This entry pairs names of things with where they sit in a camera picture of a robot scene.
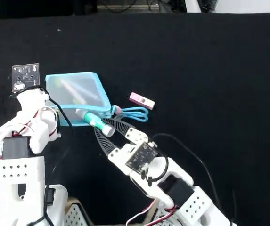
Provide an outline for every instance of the green marker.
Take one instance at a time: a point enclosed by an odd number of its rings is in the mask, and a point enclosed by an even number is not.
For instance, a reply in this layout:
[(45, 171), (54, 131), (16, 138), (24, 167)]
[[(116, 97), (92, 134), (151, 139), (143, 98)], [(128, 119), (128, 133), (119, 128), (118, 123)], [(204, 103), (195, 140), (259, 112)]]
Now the green marker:
[(115, 132), (113, 127), (105, 124), (101, 118), (91, 112), (83, 109), (76, 109), (76, 114), (91, 126), (98, 128), (107, 137), (111, 137)]

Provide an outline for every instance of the circuit board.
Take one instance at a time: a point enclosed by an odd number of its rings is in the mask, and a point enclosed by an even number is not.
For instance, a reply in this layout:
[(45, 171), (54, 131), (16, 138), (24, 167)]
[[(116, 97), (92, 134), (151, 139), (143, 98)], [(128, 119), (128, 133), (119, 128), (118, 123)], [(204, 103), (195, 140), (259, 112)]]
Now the circuit board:
[(39, 63), (12, 66), (12, 92), (40, 84)]
[(157, 155), (158, 152), (144, 142), (127, 161), (126, 165), (141, 174), (144, 170), (144, 166), (150, 164)]

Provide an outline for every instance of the blue zipper pouch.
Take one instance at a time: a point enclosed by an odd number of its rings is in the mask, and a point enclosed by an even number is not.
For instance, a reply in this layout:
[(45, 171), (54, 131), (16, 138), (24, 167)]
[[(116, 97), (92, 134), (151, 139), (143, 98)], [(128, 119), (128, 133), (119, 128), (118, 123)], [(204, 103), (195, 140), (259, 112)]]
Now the blue zipper pouch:
[[(89, 125), (75, 113), (76, 109), (90, 111), (100, 118), (111, 118), (117, 114), (120, 118), (128, 117), (143, 122), (148, 120), (148, 110), (144, 107), (121, 109), (111, 106), (100, 79), (94, 72), (50, 74), (45, 80), (51, 98), (61, 106), (73, 126)], [(56, 107), (50, 101), (47, 105)], [(59, 119), (62, 126), (68, 126), (62, 115)]]

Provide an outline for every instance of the transparent pouch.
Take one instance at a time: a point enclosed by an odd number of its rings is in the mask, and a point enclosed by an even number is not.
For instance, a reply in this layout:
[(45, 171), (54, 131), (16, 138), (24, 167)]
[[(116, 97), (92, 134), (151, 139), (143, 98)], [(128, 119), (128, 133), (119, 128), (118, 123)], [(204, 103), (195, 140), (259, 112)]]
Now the transparent pouch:
[[(89, 125), (76, 114), (76, 109), (90, 111), (100, 118), (111, 118), (114, 114), (99, 77), (94, 72), (51, 74), (45, 80), (50, 96), (61, 106), (73, 126)], [(55, 107), (50, 101), (47, 105)], [(62, 115), (60, 124), (68, 126)]]

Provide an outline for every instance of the white marker cap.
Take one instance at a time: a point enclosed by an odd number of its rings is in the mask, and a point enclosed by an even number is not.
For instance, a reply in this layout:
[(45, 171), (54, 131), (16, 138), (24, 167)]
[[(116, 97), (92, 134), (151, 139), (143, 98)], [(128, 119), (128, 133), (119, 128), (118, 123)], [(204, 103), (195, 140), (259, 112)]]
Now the white marker cap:
[(109, 125), (105, 125), (102, 129), (102, 133), (107, 137), (111, 137), (115, 132), (115, 129)]

